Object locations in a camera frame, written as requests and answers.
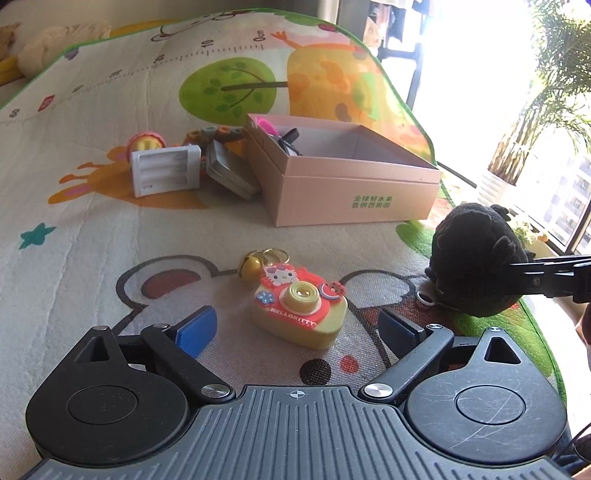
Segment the black plush toy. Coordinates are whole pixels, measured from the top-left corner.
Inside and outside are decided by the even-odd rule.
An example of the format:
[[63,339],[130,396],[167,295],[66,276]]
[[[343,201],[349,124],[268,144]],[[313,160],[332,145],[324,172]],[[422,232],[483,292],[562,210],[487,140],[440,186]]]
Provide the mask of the black plush toy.
[[509,220],[509,210],[501,205],[464,203],[436,227],[425,274],[444,305],[475,317],[489,317],[520,299],[495,293],[490,285],[503,267],[535,258],[523,248]]

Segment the brown plush finger toy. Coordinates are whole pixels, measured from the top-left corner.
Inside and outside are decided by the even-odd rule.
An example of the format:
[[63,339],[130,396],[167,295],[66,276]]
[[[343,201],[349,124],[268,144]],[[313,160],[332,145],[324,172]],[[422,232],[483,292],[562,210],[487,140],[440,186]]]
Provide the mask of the brown plush finger toy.
[[198,130],[190,131],[186,134],[183,140],[183,145],[198,145],[201,149],[205,149],[214,141],[220,143],[228,143],[232,141],[242,140],[242,127],[228,127],[224,125],[207,126]]

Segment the cream plush pillow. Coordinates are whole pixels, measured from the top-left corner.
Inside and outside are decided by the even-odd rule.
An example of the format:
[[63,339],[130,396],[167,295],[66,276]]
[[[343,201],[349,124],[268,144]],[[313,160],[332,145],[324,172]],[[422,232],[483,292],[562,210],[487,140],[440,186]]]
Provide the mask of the cream plush pillow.
[[77,44],[106,39],[111,30],[104,21],[48,27],[24,44],[17,55],[18,69],[26,78],[34,78],[60,54]]

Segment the pink yellow toy cupcake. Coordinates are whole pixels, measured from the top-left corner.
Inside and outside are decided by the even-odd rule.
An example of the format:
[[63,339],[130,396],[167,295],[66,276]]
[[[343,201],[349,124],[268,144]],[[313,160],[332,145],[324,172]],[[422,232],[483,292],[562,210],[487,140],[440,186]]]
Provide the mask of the pink yellow toy cupcake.
[[164,139],[152,131],[140,132],[131,137],[126,144],[126,159],[131,162],[132,153],[135,151],[145,151],[165,148]]

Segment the pink toy net basket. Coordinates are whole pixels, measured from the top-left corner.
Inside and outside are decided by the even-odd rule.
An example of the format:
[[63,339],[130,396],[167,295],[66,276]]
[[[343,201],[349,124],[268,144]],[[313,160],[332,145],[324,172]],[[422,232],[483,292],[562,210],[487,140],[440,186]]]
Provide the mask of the pink toy net basket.
[[263,118],[263,116],[253,116],[252,122],[253,127],[256,131],[259,131],[259,133],[266,134],[274,139],[280,138],[280,132],[277,131],[276,126],[266,118]]

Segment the pink cardboard box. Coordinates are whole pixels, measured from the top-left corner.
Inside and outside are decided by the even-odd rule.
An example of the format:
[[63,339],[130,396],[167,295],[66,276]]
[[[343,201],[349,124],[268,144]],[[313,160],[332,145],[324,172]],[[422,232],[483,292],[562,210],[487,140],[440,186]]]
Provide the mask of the pink cardboard box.
[[[256,131],[253,116],[272,122],[280,136],[297,128],[301,156]],[[245,157],[277,227],[422,220],[440,188],[435,165],[353,123],[250,115]]]

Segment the yellow cushion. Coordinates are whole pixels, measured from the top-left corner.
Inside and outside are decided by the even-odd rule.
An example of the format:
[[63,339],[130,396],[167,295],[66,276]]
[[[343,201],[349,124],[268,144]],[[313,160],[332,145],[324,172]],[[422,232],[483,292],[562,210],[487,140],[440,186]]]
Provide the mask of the yellow cushion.
[[6,58],[0,62],[0,86],[9,84],[22,77],[23,74],[18,67],[16,56]]

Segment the white battery holder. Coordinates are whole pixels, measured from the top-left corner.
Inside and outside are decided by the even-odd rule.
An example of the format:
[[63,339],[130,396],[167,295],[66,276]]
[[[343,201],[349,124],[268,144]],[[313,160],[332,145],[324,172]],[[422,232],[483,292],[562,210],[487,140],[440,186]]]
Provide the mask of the white battery holder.
[[197,145],[132,152],[134,197],[197,189],[200,163],[201,149]]

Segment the yellow Hello Kitty toy camera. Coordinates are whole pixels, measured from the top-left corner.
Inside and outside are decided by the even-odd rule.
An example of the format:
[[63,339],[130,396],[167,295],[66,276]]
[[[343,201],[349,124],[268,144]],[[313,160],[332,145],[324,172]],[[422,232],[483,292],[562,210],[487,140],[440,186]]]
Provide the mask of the yellow Hello Kitty toy camera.
[[347,310],[340,282],[280,263],[263,268],[253,295],[252,323],[287,342],[325,350],[337,340]]

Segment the brown plush animal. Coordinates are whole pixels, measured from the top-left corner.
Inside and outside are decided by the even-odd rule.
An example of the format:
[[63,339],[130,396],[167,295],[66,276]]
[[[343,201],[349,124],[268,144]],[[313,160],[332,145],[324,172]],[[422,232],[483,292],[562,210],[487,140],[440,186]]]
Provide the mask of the brown plush animal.
[[3,61],[9,57],[11,45],[15,42],[16,31],[20,22],[4,25],[0,27],[0,60]]

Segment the gold jingle bell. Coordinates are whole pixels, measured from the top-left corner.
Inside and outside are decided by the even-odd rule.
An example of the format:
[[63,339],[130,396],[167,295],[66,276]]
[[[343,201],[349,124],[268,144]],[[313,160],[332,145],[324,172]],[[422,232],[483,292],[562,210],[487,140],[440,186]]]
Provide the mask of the gold jingle bell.
[[286,250],[270,247],[263,250],[250,251],[238,265],[238,277],[245,282],[254,283],[263,275],[263,268],[277,263],[290,261]]

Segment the white potted palm plant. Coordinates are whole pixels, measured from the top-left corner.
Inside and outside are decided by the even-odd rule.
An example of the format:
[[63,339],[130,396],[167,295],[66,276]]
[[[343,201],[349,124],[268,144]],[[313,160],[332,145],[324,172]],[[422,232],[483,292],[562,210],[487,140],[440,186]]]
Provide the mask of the white potted palm plant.
[[536,41],[535,77],[527,105],[497,145],[488,171],[516,185],[531,151],[550,128],[567,133],[573,148],[590,148],[590,21],[566,12],[565,1],[531,1]]

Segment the grey metal tin case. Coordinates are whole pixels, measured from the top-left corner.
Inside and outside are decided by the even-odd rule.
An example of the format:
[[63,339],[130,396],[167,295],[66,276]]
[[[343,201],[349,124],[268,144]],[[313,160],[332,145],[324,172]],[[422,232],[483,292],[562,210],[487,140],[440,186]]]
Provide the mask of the grey metal tin case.
[[243,200],[252,200],[259,194],[259,182],[249,164],[219,141],[213,140],[206,149],[205,170],[209,177]]

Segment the black binder clip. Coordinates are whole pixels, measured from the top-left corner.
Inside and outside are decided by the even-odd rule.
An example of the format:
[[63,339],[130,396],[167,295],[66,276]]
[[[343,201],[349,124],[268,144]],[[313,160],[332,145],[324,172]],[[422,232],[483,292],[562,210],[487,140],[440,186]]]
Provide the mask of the black binder clip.
[[300,132],[297,128],[291,128],[281,136],[276,137],[276,143],[280,146],[284,153],[289,156],[301,156],[301,152],[294,147],[294,141],[300,137]]

